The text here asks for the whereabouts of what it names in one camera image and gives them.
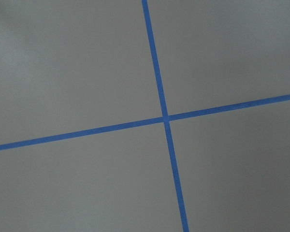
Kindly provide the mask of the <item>blue tape grid lines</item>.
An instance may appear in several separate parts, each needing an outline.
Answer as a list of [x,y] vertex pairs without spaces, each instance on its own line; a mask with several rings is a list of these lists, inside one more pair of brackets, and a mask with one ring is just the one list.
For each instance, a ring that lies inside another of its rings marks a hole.
[[64,133],[64,134],[51,135],[51,136],[40,137],[40,138],[35,138],[35,139],[30,139],[30,140],[23,140],[23,141],[18,141],[18,142],[13,142],[13,143],[2,144],[0,145],[0,151],[162,123],[164,125],[166,142],[168,146],[168,152],[169,152],[170,163],[171,163],[171,168],[172,168],[172,173],[173,173],[173,180],[174,180],[174,186],[175,186],[175,191],[176,191],[177,203],[178,203],[179,214],[181,218],[181,225],[182,225],[183,231],[188,232],[189,223],[188,223],[188,218],[187,218],[187,213],[186,213],[186,208],[185,208],[184,196],[182,193],[180,174],[179,174],[177,160],[176,160],[174,140],[172,137],[172,130],[171,130],[170,122],[176,121],[176,120],[182,120],[186,118],[218,114],[222,112],[228,112],[228,111],[240,110],[240,109],[256,107],[256,106],[261,106],[261,105],[273,104],[273,103],[278,103],[278,102],[286,102],[286,101],[290,101],[290,94],[170,115],[168,113],[167,103],[165,99],[163,81],[162,81],[162,77],[160,73],[159,58],[158,58],[156,45],[155,45],[155,37],[154,37],[153,29],[152,29],[148,1],[146,0],[142,1],[142,9],[143,9],[143,15],[145,19],[145,26],[146,26],[147,36],[148,36],[151,59],[153,63],[153,70],[155,74],[157,91],[159,95],[161,116],[155,117],[155,118],[143,119],[139,121],[126,122],[126,123],[115,124],[115,125],[110,125],[110,126],[103,126],[99,128],[93,128],[93,129],[87,129],[87,130],[81,130],[81,131],[75,131],[75,132],[69,132],[69,133]]

